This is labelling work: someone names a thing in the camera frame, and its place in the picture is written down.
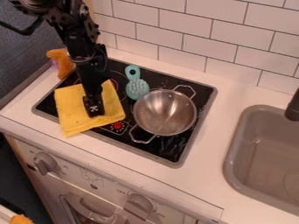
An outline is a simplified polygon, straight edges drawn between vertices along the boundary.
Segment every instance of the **control knob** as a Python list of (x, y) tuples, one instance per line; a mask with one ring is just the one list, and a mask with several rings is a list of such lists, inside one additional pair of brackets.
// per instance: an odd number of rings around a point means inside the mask
[(41, 151), (34, 157), (34, 164), (38, 167), (41, 175), (45, 176), (48, 172), (55, 172), (59, 169), (56, 160), (49, 154)]

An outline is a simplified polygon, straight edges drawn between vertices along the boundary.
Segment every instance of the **red button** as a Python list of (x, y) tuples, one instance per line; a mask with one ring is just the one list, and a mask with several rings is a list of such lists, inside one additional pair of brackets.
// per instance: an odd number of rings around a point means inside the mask
[(115, 130), (119, 130), (122, 128), (122, 123), (121, 122), (115, 122), (113, 127), (115, 128)]

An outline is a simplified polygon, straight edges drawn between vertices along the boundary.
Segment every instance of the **white countertop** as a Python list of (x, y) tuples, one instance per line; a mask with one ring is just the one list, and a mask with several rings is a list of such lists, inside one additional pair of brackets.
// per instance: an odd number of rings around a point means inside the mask
[(236, 192), (227, 184), (222, 173), (223, 161), (241, 112), (256, 104), (284, 109), (291, 99), (290, 95), (248, 86), (115, 49), (109, 48), (108, 55), (113, 59), (181, 76), (218, 89), (210, 112), (182, 167), (172, 169), (84, 134), (65, 138), (57, 123), (33, 114), (31, 112), (33, 105), (59, 82), (54, 68), (46, 71), (1, 110), (0, 127), (3, 132), (41, 147), (51, 148), (58, 155), (91, 165), (132, 185), (159, 194), (182, 207), (187, 207), (194, 213), (205, 210), (200, 207), (195, 197), (205, 200), (223, 208), (221, 220), (230, 224), (299, 222), (299, 217), (291, 213)]

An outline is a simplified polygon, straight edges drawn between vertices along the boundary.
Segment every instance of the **orange object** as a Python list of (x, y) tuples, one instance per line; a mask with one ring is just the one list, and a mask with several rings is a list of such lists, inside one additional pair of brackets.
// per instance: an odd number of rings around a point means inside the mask
[(33, 224), (33, 222), (23, 214), (18, 214), (11, 218), (10, 224)]
[(53, 59), (58, 63), (58, 77), (62, 80), (74, 69), (74, 63), (67, 56), (67, 49), (55, 49), (46, 53), (46, 57)]

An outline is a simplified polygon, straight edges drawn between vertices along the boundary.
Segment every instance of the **sink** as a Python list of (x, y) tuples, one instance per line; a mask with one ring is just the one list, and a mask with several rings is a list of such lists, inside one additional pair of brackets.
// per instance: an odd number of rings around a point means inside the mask
[(255, 105), (242, 113), (224, 163), (239, 193), (299, 216), (299, 122)]

